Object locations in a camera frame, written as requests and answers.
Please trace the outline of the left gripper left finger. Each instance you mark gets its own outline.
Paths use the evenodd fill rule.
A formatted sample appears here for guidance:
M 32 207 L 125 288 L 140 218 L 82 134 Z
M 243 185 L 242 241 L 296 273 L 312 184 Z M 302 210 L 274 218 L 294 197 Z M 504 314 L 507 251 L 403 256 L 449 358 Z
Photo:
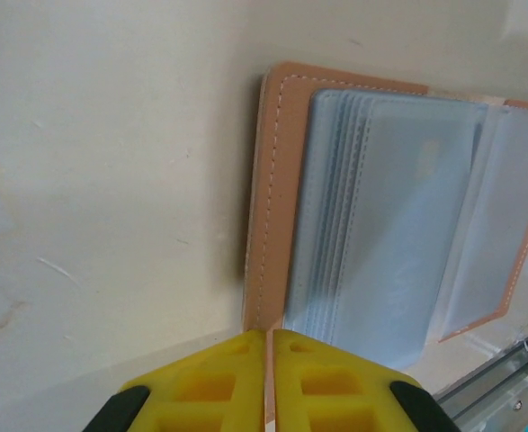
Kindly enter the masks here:
M 249 330 L 136 377 L 86 431 L 264 431 L 266 335 Z

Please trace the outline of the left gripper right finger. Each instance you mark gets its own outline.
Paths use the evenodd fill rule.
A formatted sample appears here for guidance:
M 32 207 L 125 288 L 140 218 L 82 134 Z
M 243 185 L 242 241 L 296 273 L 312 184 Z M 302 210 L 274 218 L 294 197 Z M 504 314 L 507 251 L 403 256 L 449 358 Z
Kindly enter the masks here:
M 412 377 L 286 329 L 273 333 L 277 431 L 457 431 Z

